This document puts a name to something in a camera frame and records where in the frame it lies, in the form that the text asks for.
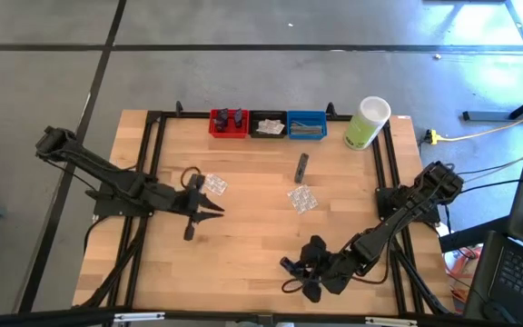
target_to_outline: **gray floor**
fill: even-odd
[[[0,43],[104,42],[116,0],[0,0]],[[129,1],[117,44],[522,45],[503,4],[420,0],[259,2]],[[386,98],[394,114],[413,116],[449,136],[494,124],[463,123],[465,110],[523,104],[523,53],[112,53],[85,145],[110,153],[123,109],[186,110],[242,106],[256,110],[352,113],[367,95]],[[47,125],[75,128],[99,53],[0,53],[0,313],[11,312],[59,172],[34,158]],[[523,125],[455,144],[423,145],[423,162],[456,171],[523,154]],[[521,164],[483,183],[514,178]],[[462,195],[451,206],[455,229],[509,211],[515,185]],[[36,310],[70,306],[93,202],[77,181],[68,196]]]

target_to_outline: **wooden table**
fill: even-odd
[[[143,135],[145,111],[123,111],[116,132],[111,162],[135,164]],[[421,162],[412,123],[407,116],[390,119],[400,179],[412,184]],[[199,224],[191,242],[183,240],[187,217],[158,212],[148,222],[142,263],[133,307],[137,309],[207,312],[284,312],[329,314],[396,314],[389,277],[379,286],[350,282],[341,295],[322,292],[319,303],[301,292],[285,294],[281,285],[290,279],[280,258],[296,260],[314,234],[328,249],[338,251],[352,235],[378,223],[374,190],[377,187],[372,148],[353,151],[342,141],[348,122],[328,122],[321,142],[272,139],[215,139],[206,119],[167,119],[158,177],[180,188],[188,166],[214,173],[229,186],[222,196],[208,196],[225,209],[222,218]],[[154,136],[149,143],[152,153]],[[380,147],[385,174],[390,171],[383,135]],[[318,207],[298,215],[286,195],[300,154],[310,155],[304,182]],[[147,158],[145,171],[148,172]],[[90,236],[77,284],[74,304],[87,300],[114,265],[123,218],[99,224]],[[453,308],[437,235],[429,227],[410,226],[419,273],[447,308]],[[366,276],[379,280],[385,259]],[[121,290],[128,281],[124,273]],[[408,308],[412,300],[403,273]],[[119,292],[117,303],[123,303]]]

